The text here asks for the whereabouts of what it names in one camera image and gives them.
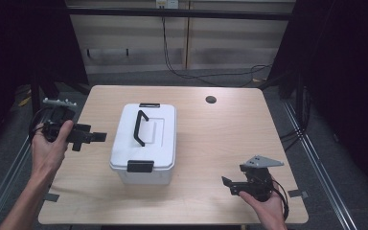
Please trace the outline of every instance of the forearm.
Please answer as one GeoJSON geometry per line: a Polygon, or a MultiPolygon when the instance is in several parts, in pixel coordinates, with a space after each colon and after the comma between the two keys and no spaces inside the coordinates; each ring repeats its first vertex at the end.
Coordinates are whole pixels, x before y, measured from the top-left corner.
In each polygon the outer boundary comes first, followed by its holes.
{"type": "Polygon", "coordinates": [[[31,177],[10,213],[0,226],[6,229],[32,229],[40,201],[48,188],[47,178],[31,177]]]}
{"type": "Polygon", "coordinates": [[[258,214],[258,217],[266,230],[287,230],[285,222],[282,219],[273,217],[271,214],[258,214]]]}

